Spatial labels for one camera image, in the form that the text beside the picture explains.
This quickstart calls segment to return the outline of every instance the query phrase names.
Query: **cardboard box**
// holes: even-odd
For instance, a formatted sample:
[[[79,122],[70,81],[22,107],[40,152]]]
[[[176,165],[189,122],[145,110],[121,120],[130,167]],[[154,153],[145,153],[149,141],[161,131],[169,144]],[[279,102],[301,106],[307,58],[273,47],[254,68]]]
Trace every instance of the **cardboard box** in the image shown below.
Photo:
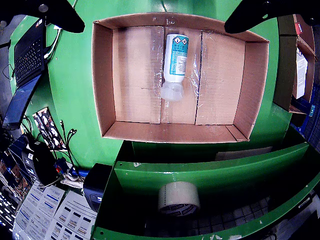
[[[305,114],[291,105],[291,99],[294,85],[297,81],[297,48],[308,62],[304,96],[302,98],[308,102],[311,99],[316,60],[312,27],[308,26],[299,15],[281,16],[277,20],[279,29],[279,64],[273,102],[289,113]],[[299,35],[295,27],[297,21],[299,21],[303,31]]]
[[[189,37],[184,97],[160,98],[168,33]],[[104,138],[155,143],[249,141],[259,113],[269,41],[224,22],[154,12],[93,22],[92,74]]]

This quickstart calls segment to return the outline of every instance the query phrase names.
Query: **plastic bottle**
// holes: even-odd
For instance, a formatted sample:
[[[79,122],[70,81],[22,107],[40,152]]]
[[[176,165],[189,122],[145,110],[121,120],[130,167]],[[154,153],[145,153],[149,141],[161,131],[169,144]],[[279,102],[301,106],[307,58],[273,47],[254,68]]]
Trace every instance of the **plastic bottle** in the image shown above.
[[[163,76],[160,96],[169,102],[183,98],[184,88],[181,82],[185,78],[189,38],[181,34],[168,34],[164,56]]]

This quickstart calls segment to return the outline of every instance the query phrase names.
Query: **laptop screen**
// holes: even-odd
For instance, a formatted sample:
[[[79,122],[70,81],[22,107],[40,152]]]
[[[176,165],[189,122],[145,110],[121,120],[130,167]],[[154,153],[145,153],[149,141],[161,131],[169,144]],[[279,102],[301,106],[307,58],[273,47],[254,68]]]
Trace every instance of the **laptop screen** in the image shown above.
[[[27,110],[32,95],[36,90],[36,85],[41,75],[36,76],[30,82],[19,87],[9,104],[6,111],[2,127],[7,130],[15,130],[20,128],[22,119]]]

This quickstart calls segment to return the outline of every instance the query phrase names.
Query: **paper sheet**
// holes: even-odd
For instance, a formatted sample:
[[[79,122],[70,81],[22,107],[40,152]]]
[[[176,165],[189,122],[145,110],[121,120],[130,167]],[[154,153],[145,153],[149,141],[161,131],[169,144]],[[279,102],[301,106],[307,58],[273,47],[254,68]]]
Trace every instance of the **paper sheet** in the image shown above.
[[[305,95],[306,73],[308,61],[303,54],[296,49],[296,82],[294,83],[293,96],[298,99]]]
[[[70,191],[57,210],[45,240],[89,240],[97,213],[84,196]]]
[[[64,193],[55,186],[39,188],[33,185],[15,218],[13,237],[43,240]]]

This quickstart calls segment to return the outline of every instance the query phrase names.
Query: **tape roll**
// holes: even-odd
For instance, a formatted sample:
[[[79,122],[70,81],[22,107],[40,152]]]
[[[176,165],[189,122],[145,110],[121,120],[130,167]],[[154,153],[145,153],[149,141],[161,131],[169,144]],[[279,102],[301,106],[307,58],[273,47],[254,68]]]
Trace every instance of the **tape roll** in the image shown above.
[[[185,181],[171,182],[159,190],[158,210],[169,216],[186,216],[200,209],[197,187]]]

